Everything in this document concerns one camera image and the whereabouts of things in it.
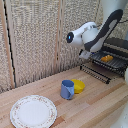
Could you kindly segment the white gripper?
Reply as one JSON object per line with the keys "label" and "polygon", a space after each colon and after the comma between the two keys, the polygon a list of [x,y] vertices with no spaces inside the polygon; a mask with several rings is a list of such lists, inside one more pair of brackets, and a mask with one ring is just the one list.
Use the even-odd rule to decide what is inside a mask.
{"label": "white gripper", "polygon": [[81,50],[79,53],[79,57],[85,60],[88,60],[91,56],[91,53],[86,50]]}

